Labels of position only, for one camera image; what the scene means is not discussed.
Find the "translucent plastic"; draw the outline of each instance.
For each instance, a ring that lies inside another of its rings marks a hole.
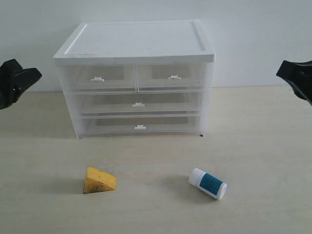
[[[135,91],[134,66],[58,66],[64,91]]]
[[[150,112],[200,111],[206,92],[163,94],[66,94],[75,116],[140,115]]]
[[[203,90],[208,87],[212,68],[211,63],[138,65],[138,89]]]
[[[126,133],[201,132],[198,116],[73,119],[78,137]]]

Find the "white storage cabinet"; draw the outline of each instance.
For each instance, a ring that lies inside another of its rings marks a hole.
[[[82,23],[54,61],[78,138],[207,131],[215,53],[199,20]]]

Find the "drawer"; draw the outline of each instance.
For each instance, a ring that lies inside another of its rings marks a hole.
[[[204,89],[207,85],[208,63],[155,64],[136,67],[138,89],[141,91]]]
[[[163,94],[65,94],[73,115],[135,115],[153,112],[200,111],[207,92]]]
[[[59,66],[65,91],[136,91],[134,66]]]
[[[74,119],[78,137],[126,133],[200,132],[199,117],[137,117]]]

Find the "white drawer pull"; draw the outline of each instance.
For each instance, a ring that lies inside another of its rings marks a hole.
[[[104,79],[102,79],[102,77],[94,77],[93,79],[91,79],[91,81],[102,81],[102,82],[104,82]]]
[[[170,77],[168,77],[168,79],[175,79],[175,80],[181,80],[181,77],[179,77],[179,76],[177,76],[177,75],[175,75],[175,76],[170,76]]]
[[[142,104],[142,102],[136,102],[135,104],[132,105],[133,107],[145,107],[144,104]]]
[[[138,125],[135,129],[146,129],[146,127],[144,125]]]

